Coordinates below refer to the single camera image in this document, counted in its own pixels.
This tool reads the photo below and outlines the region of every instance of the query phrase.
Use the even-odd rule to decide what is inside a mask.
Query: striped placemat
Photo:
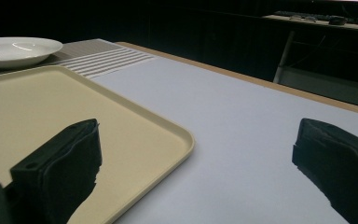
[[[153,59],[151,55],[121,48],[52,64],[64,66],[84,77],[93,78]]]
[[[60,51],[33,67],[60,65],[84,77],[93,78],[154,59],[153,55],[135,49],[91,39],[64,44]],[[9,71],[0,70],[0,74],[6,72]]]

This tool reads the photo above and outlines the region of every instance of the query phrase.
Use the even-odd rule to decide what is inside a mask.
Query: cafeteria tray
[[[192,134],[62,66],[0,75],[0,183],[70,124],[97,119],[103,164],[69,223],[111,223],[191,154]]]

